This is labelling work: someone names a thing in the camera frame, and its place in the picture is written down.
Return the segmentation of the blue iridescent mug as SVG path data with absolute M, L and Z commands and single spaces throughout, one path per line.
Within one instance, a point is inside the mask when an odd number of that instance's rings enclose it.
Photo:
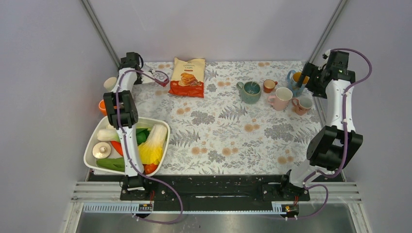
M 287 88 L 292 91 L 293 97 L 299 97 L 305 90 L 306 84 L 309 82 L 309 77 L 306 76 L 303 80 L 303 83 L 300 87 L 297 86 L 299 79 L 301 76 L 301 72 L 296 72 L 295 70 L 289 71 L 287 75 Z

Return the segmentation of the small pink brown mug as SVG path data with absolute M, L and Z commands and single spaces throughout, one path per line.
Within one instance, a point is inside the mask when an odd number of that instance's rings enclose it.
M 313 107 L 313 101 L 306 97 L 292 98 L 291 103 L 292 111 L 299 116 L 306 114 Z

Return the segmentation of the pink faceted mug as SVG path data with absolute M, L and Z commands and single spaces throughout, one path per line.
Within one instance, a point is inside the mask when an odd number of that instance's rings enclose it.
M 293 93 L 286 87 L 279 87 L 275 90 L 275 94 L 268 97 L 268 103 L 276 110 L 282 111 L 286 109 L 290 100 L 293 98 Z

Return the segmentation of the small orange red mug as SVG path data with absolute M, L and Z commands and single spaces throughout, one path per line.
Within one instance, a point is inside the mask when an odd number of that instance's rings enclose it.
M 277 84 L 278 84 L 277 81 L 266 79 L 263 82 L 263 91 L 265 93 L 271 93 L 272 91 L 274 91 Z

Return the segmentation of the green round mug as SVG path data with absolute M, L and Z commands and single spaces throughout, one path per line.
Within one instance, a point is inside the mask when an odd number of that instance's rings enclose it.
M 260 85 L 254 81 L 246 83 L 237 82 L 237 89 L 240 91 L 240 99 L 247 104 L 255 104 L 261 97 Z

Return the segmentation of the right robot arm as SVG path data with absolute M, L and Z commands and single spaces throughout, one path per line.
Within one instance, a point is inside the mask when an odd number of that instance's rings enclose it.
M 355 72 L 348 69 L 350 52 L 365 57 L 354 49 L 336 48 L 323 54 L 322 65 L 306 63 L 303 67 L 297 85 L 308 77 L 306 89 L 313 97 L 327 100 L 326 124 L 310 141 L 306 160 L 283 175 L 278 192 L 285 200 L 308 189 L 308 183 L 320 175 L 329 179 L 338 176 L 363 143 L 363 136 L 354 127 L 351 101 L 354 87 L 370 77 L 372 65 L 365 58 L 368 73 L 357 80 Z

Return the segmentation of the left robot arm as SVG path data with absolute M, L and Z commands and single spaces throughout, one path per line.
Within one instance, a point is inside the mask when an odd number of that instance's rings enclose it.
M 137 179 L 147 179 L 139 155 L 136 126 L 138 111 L 131 90 L 137 80 L 141 79 L 143 59 L 136 52 L 128 52 L 121 58 L 116 84 L 103 100 L 106 107 L 109 124 L 112 125 L 120 138 L 125 163 L 125 176 Z

